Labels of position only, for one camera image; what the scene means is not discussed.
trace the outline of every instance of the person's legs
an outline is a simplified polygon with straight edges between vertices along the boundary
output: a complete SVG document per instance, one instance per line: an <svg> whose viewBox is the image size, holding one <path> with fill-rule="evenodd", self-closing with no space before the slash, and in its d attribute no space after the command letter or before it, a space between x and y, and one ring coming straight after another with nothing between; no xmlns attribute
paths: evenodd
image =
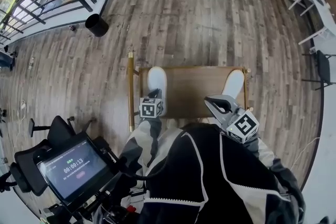
<svg viewBox="0 0 336 224"><path fill-rule="evenodd" d="M139 126L131 133L121 157L127 159L127 166L133 173L145 175L158 152L158 138L162 122L159 116L166 112L167 77L160 67L153 67L148 73L148 98L161 99L163 110L156 118L141 118Z"/></svg>

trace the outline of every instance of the white cable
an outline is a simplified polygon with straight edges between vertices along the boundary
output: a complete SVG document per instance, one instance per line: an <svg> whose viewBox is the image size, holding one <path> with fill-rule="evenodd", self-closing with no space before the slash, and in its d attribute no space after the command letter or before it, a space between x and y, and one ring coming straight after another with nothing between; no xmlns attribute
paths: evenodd
<svg viewBox="0 0 336 224"><path fill-rule="evenodd" d="M17 139L18 139L18 137L19 137L19 135L20 135L20 127L21 127L21 123L22 123L22 121L26 118L27 105L26 105L26 101L23 100L23 99L21 100L21 106L20 106L20 109L22 109L22 108L25 110L25 112L24 112L24 114L23 114L22 119L21 119L20 122L19 122L19 126L18 126L19 131L18 131L18 134L16 135L16 138L15 138L15 142L14 142L14 146L13 146L13 152L14 152L14 148L16 148Z"/></svg>
<svg viewBox="0 0 336 224"><path fill-rule="evenodd" d="M110 223L110 224L113 224L109 219L107 219L108 216L111 214L111 212L108 212L108 211L104 208L103 205L101 205L100 207L101 207L102 209L104 209L104 210L106 211L106 213L107 213L107 216L105 217L104 220L105 220L106 222Z"/></svg>
<svg viewBox="0 0 336 224"><path fill-rule="evenodd" d="M293 163L293 165L292 165L292 168L290 169L291 171L292 171L292 169L293 169L293 167L294 167L294 165L295 165L295 163L299 160L299 158L301 157L301 154L307 149L307 147L311 144L311 143L313 143L315 140L317 140L317 139L320 139L320 137L315 137L311 142L309 142L308 144L307 144L307 146L305 146L305 148L300 152L300 154L299 154L299 156L296 158L296 160L294 161L294 163Z"/></svg>

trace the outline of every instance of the wooden floor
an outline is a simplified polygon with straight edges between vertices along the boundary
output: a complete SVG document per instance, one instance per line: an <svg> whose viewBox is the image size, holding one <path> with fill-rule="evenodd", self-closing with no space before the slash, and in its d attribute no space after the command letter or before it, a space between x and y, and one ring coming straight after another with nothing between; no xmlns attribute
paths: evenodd
<svg viewBox="0 0 336 224"><path fill-rule="evenodd" d="M317 136L320 92L301 78L315 76L310 57L307 17L288 0L109 0L103 17L108 33L96 38L78 26L50 30L14 43L19 56L13 72L0 73L0 105L8 110L3 126L5 153L30 148L46 137L28 137L28 119L48 125L56 115L75 116L76 130L92 116L89 130L104 136L120 152L129 135L127 52L138 66L244 66L251 69L249 104L260 121L267 145L291 167L299 152ZM34 65L28 70L31 58ZM25 119L20 101L27 103ZM301 184L314 144L293 172ZM55 201L20 194L34 213Z"/></svg>

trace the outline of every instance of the white stripe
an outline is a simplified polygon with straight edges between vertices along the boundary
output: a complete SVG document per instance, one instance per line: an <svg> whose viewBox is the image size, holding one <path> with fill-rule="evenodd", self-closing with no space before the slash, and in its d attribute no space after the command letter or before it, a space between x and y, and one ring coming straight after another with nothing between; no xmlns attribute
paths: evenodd
<svg viewBox="0 0 336 224"><path fill-rule="evenodd" d="M143 202L161 202L164 204L174 204L174 205L187 205L187 206L202 206L204 202L195 201L185 201L185 200L173 200L165 198L146 198Z"/></svg>
<svg viewBox="0 0 336 224"><path fill-rule="evenodd" d="M251 220L254 224L262 224L266 221L266 201L267 194L275 195L282 200L289 201L275 191L267 189L258 189L251 188L242 185L232 183L227 179L225 168L224 168L224 159L223 159L223 138L219 136L219 154L220 154L220 166L222 168L222 173L224 179L230 184L234 192L242 199L246 207L247 212L249 213Z"/></svg>
<svg viewBox="0 0 336 224"><path fill-rule="evenodd" d="M209 201L209 198L208 198L208 195L206 193L206 190L205 190L205 187L204 187L204 184L203 184L203 173L204 173L204 167L203 167L203 162L202 162L202 159L201 159L201 155L198 151L198 148L196 146L196 143L195 141L193 140L193 138L191 137L191 135L189 135L188 133L186 133L187 136L189 136L191 142L193 143L193 146L195 148L195 151L196 151L196 155L197 155L197 158L198 158L198 161L199 161L199 165L201 166L201 186L202 186L202 193L203 193L203 198L204 198L204 204L201 206L200 208L200 211L203 209L204 205Z"/></svg>

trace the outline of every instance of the shoe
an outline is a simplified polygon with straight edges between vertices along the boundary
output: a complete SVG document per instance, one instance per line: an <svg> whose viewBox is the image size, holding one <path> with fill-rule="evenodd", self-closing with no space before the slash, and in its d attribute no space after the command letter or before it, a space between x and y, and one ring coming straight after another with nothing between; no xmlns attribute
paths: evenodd
<svg viewBox="0 0 336 224"><path fill-rule="evenodd" d="M165 116L167 113L166 95L167 95L167 75L161 67L152 67L147 76L147 85L149 92L155 89L161 90L162 112L160 116Z"/></svg>
<svg viewBox="0 0 336 224"><path fill-rule="evenodd" d="M222 91L223 95L229 95L234 99L237 99L240 91L244 86L245 76L240 70L233 70L227 77Z"/></svg>

